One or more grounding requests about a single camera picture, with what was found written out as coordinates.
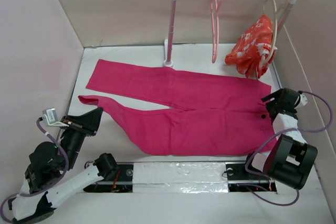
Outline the pink trousers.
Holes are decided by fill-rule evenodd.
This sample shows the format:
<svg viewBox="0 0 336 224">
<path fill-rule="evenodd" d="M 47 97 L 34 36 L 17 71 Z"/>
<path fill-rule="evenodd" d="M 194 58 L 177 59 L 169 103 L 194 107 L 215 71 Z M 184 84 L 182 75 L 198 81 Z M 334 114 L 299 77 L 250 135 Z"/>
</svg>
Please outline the pink trousers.
<svg viewBox="0 0 336 224">
<path fill-rule="evenodd" d="M 79 101 L 103 108 L 155 156 L 243 156 L 276 140 L 257 80 L 99 60 Z"/>
</svg>

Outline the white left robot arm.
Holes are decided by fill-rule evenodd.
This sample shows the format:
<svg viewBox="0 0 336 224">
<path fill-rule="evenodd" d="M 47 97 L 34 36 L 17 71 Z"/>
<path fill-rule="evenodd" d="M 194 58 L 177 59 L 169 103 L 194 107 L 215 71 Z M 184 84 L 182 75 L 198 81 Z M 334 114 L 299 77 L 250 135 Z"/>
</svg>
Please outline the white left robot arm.
<svg viewBox="0 0 336 224">
<path fill-rule="evenodd" d="M 43 110 L 36 125 L 49 140 L 29 155 L 20 192 L 5 200 L 13 214 L 9 223 L 41 222 L 87 186 L 115 179 L 118 165 L 112 154 L 103 153 L 81 173 L 61 182 L 66 172 L 73 169 L 85 138 L 96 135 L 102 114 L 103 109 L 96 108 L 80 116 L 58 119 L 54 108 Z"/>
</svg>

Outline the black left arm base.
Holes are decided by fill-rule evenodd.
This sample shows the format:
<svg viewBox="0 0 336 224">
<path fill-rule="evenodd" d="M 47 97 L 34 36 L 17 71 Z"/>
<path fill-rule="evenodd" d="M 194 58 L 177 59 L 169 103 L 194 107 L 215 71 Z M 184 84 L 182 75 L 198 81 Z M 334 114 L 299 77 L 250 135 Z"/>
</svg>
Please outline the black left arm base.
<svg viewBox="0 0 336 224">
<path fill-rule="evenodd" d="M 131 193 L 133 192 L 133 163 L 118 163 L 119 172 L 112 180 L 95 182 L 83 190 L 86 193 Z"/>
</svg>

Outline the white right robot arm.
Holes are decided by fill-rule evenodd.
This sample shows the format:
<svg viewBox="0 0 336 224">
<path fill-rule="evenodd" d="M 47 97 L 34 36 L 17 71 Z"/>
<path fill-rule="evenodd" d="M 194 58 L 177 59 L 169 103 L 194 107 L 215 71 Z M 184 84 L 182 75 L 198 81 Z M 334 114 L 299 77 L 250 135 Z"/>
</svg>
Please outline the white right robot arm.
<svg viewBox="0 0 336 224">
<path fill-rule="evenodd" d="M 275 133 L 298 127 L 297 108 L 308 103 L 303 93 L 282 88 L 261 99 L 271 118 Z M 304 187 L 318 150 L 309 145 L 297 130 L 280 133 L 266 158 L 265 175 L 295 190 Z"/>
</svg>

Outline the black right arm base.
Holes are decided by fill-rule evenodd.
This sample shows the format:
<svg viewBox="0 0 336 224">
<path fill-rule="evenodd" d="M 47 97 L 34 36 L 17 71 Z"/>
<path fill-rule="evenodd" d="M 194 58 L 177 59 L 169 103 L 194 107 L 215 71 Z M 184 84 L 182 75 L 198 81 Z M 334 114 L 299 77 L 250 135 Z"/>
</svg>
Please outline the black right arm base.
<svg viewBox="0 0 336 224">
<path fill-rule="evenodd" d="M 248 173 L 243 161 L 226 162 L 222 177 L 227 180 L 230 193 L 249 192 L 249 190 L 277 192 L 274 180 Z"/>
</svg>

